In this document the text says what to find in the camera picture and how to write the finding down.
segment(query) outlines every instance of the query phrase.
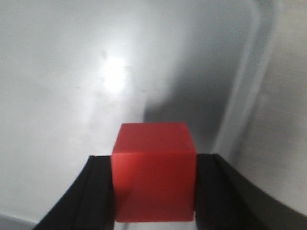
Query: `cube front face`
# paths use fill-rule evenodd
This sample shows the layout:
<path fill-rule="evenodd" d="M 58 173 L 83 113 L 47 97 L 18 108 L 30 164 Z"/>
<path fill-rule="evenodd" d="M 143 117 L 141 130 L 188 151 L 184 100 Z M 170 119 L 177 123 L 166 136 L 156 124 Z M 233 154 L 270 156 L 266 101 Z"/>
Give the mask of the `cube front face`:
<path fill-rule="evenodd" d="M 116 221 L 193 220 L 196 151 L 185 123 L 123 124 L 111 162 Z"/>

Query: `red block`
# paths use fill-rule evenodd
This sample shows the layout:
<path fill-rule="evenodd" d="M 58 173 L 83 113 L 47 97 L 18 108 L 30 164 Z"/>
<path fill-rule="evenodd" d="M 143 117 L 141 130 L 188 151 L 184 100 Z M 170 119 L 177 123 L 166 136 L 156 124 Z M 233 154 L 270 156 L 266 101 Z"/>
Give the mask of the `red block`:
<path fill-rule="evenodd" d="M 193 220 L 196 151 L 185 123 L 123 124 L 111 162 L 116 221 Z"/>

